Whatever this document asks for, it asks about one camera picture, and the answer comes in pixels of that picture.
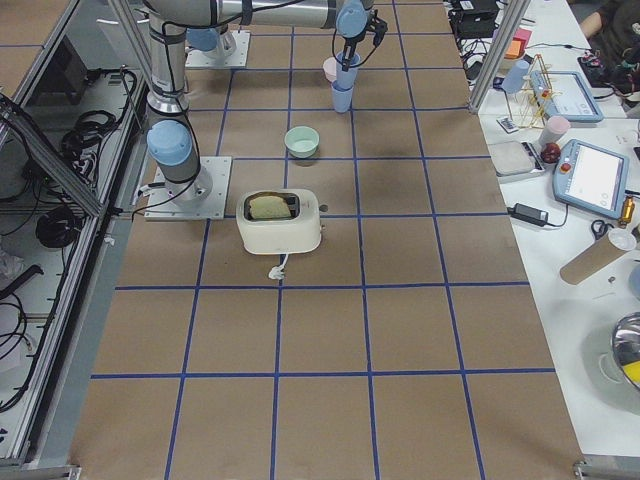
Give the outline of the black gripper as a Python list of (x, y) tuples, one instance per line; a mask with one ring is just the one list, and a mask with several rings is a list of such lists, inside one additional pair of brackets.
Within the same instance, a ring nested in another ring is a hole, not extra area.
[(343, 51), (341, 52), (341, 70), (348, 71), (351, 68), (353, 60), (353, 52), (356, 51), (358, 44), (361, 42), (361, 36), (344, 37)]

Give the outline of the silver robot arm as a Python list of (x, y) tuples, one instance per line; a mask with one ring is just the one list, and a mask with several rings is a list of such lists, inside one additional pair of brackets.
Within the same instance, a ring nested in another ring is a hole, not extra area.
[(197, 144), (185, 95), (185, 45), (189, 29), (220, 33), (230, 24), (334, 29), (345, 40), (347, 62), (367, 33), (375, 30), (371, 1), (147, 1), (151, 55), (149, 108), (159, 122), (174, 120)]
[(226, 26), (220, 28), (188, 28), (186, 40), (190, 47), (202, 52), (219, 51), (229, 56), (236, 50), (236, 41)]

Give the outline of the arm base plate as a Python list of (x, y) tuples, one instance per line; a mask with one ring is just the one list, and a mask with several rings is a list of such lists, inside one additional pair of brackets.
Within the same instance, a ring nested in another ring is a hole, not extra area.
[(188, 70), (245, 68), (251, 33), (246, 30), (215, 29), (187, 31), (186, 68)]
[(203, 156), (195, 182), (181, 195), (185, 186), (171, 182), (150, 192), (151, 208), (144, 210), (150, 221), (222, 220), (226, 209), (232, 158)]

